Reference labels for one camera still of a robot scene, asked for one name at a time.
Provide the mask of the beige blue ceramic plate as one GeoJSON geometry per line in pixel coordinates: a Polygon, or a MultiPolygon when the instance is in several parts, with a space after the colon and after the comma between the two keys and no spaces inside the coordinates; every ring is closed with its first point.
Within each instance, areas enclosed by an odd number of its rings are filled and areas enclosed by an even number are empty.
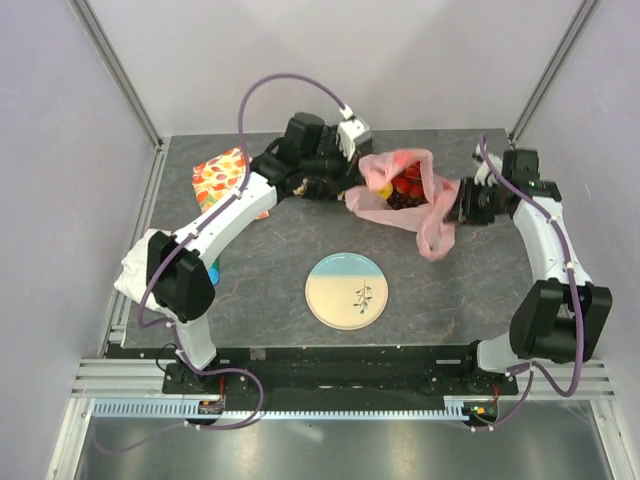
{"type": "Polygon", "coordinates": [[[337,253],[320,260],[305,284],[305,300],[324,325],[353,331],[374,323],[384,312],[389,296],[387,279],[369,258],[337,253]]]}

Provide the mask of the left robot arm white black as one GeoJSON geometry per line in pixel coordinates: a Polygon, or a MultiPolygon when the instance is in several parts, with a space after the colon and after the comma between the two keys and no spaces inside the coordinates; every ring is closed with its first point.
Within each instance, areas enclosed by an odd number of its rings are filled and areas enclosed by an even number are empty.
{"type": "Polygon", "coordinates": [[[188,365],[185,382],[196,392],[211,392],[220,378],[211,363],[216,347],[206,318],[215,298],[212,265],[260,213],[283,199],[335,199],[360,184],[357,162],[371,146],[370,127],[355,115],[329,127],[315,115],[297,113],[283,136],[246,162],[221,200],[177,231],[150,237],[139,304],[154,300],[166,314],[188,365]]]}

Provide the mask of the red fake lychee bunch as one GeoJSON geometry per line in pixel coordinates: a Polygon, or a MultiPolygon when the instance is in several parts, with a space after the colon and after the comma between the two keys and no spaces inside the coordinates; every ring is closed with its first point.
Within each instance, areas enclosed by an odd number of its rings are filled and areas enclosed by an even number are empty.
{"type": "Polygon", "coordinates": [[[413,165],[391,180],[394,192],[409,198],[424,199],[421,170],[413,165]]]}

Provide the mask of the yellow fake lemon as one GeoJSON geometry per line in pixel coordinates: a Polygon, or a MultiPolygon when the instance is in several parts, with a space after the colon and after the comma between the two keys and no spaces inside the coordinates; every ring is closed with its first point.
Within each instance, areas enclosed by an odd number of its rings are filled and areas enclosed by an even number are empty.
{"type": "Polygon", "coordinates": [[[382,189],[377,191],[377,194],[384,200],[388,200],[394,193],[394,186],[392,183],[388,183],[382,189]]]}

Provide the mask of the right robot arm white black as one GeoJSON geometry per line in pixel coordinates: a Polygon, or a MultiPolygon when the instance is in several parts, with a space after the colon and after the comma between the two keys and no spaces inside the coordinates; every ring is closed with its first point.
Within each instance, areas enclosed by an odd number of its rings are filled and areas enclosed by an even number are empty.
{"type": "Polygon", "coordinates": [[[508,216],[524,242],[533,285],[513,314],[507,333],[478,343],[476,359],[458,368],[467,392],[483,392],[494,372],[527,361],[588,362],[613,305],[611,291],[583,269],[564,224],[557,184],[543,180],[536,151],[511,149],[497,156],[477,146],[477,171],[462,179],[447,216],[459,225],[484,226],[508,216]]]}

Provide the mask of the purple fake grape bunch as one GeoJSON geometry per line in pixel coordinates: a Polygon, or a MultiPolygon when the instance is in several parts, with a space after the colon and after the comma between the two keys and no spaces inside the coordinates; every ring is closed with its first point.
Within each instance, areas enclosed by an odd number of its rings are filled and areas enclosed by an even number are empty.
{"type": "Polygon", "coordinates": [[[394,191],[387,198],[387,204],[394,210],[402,210],[407,208],[416,208],[427,204],[427,200],[423,195],[419,197],[412,197],[409,194],[394,191]]]}

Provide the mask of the pink plastic bag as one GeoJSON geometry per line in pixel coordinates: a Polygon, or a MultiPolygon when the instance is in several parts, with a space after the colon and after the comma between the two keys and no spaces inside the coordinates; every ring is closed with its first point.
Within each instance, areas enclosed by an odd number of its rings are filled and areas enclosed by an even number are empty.
{"type": "Polygon", "coordinates": [[[359,160],[358,167],[365,184],[346,191],[346,208],[361,219],[414,232],[422,256],[429,260],[444,258],[455,244],[455,225],[448,222],[446,216],[460,182],[434,173],[432,152],[410,148],[370,154],[359,160]],[[427,204],[394,210],[377,191],[413,165],[421,170],[427,204]]]}

